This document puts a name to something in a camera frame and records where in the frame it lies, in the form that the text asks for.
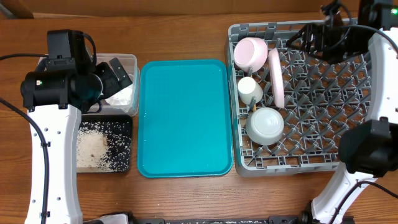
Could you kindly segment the pink plate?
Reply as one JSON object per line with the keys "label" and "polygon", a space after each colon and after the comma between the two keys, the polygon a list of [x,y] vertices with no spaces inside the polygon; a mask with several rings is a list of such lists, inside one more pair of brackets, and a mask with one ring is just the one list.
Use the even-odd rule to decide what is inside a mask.
{"label": "pink plate", "polygon": [[276,48],[270,50],[268,57],[274,103],[276,107],[284,108],[284,82],[278,50]]}

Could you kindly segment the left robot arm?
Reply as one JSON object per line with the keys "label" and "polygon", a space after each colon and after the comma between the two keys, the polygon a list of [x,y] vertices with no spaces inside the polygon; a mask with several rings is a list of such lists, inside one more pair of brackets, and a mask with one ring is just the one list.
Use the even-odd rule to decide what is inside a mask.
{"label": "left robot arm", "polygon": [[22,82],[32,140],[26,223],[83,223],[76,142],[82,114],[107,94],[104,74],[93,60],[42,57]]}

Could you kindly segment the pink bowl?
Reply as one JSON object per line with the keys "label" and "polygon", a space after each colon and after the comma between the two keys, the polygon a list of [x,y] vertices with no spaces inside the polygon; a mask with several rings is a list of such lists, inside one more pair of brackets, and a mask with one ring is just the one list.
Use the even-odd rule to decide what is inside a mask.
{"label": "pink bowl", "polygon": [[244,72],[258,71],[266,62],[268,47],[263,39],[246,37],[234,49],[234,63]]}

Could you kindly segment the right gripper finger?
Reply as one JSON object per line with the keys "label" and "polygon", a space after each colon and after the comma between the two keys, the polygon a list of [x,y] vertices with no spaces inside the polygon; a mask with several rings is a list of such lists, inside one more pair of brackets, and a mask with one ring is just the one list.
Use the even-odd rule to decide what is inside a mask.
{"label": "right gripper finger", "polygon": [[311,43],[306,41],[287,41],[286,46],[293,50],[300,50],[302,52],[310,53],[311,52]]}
{"label": "right gripper finger", "polygon": [[299,38],[302,38],[305,42],[311,42],[313,40],[313,24],[305,24],[296,34],[294,34],[289,42],[293,42]]}

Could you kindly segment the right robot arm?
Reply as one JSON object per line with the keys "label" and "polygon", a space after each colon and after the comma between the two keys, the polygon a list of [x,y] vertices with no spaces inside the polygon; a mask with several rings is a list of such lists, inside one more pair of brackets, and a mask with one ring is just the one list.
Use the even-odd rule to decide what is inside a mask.
{"label": "right robot arm", "polygon": [[321,194],[308,203],[299,223],[353,223],[346,211],[369,185],[397,170],[397,6],[392,1],[360,1],[357,23],[343,24],[333,1],[321,7],[322,24],[304,25],[287,41],[291,49],[330,64],[369,52],[371,102],[365,121],[344,132],[340,163]]}

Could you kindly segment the grey bowl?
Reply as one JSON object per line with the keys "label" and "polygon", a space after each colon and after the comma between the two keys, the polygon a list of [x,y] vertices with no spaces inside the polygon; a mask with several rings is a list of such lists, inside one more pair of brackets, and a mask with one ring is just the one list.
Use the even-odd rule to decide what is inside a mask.
{"label": "grey bowl", "polygon": [[246,120],[246,132],[249,138],[260,145],[272,145],[282,138],[284,120],[282,115],[272,108],[259,108]]}

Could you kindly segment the white napkin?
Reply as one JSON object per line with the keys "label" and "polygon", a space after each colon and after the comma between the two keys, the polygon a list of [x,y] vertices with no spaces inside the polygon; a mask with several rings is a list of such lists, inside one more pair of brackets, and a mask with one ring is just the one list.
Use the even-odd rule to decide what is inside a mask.
{"label": "white napkin", "polygon": [[112,106],[123,106],[128,105],[132,101],[133,84],[123,88],[113,96],[105,99],[107,104]]}

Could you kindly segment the cream paper cup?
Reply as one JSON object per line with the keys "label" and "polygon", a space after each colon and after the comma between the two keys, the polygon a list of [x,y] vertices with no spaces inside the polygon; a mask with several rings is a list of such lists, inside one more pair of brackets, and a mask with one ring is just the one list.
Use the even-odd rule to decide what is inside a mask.
{"label": "cream paper cup", "polygon": [[244,77],[240,79],[237,87],[239,97],[244,104],[249,105],[253,97],[255,97],[256,103],[262,100],[263,90],[252,77]]}

